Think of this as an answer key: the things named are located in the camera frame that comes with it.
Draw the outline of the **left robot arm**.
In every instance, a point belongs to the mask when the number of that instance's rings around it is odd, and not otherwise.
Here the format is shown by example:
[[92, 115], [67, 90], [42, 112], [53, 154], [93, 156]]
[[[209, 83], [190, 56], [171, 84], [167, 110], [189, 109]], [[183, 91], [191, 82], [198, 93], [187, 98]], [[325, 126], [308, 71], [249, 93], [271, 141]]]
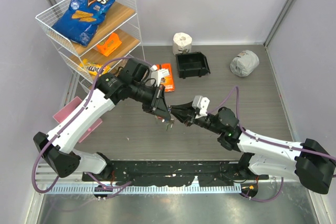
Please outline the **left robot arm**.
[[170, 120], [161, 84], [168, 75], [167, 69], [148, 67], [131, 58], [117, 76], [110, 72], [99, 76], [90, 93], [66, 119], [48, 133], [34, 136], [44, 161], [60, 178], [73, 172], [90, 172], [101, 181], [108, 180], [112, 176], [108, 159], [101, 153], [77, 151], [75, 145], [95, 121], [127, 98], [140, 102], [144, 112]]

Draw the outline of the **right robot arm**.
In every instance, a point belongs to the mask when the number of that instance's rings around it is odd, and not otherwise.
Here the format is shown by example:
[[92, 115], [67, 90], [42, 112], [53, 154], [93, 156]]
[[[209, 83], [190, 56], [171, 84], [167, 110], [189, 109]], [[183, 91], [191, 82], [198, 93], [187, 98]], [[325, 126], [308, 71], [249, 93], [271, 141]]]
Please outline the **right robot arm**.
[[244, 179], [274, 175], [298, 181], [315, 193], [329, 192], [335, 160], [313, 139], [292, 142], [262, 136], [240, 126], [236, 114], [225, 106], [212, 114], [205, 105], [189, 102], [171, 106], [170, 113], [186, 126], [197, 125], [218, 134], [225, 149], [241, 152], [237, 171]]

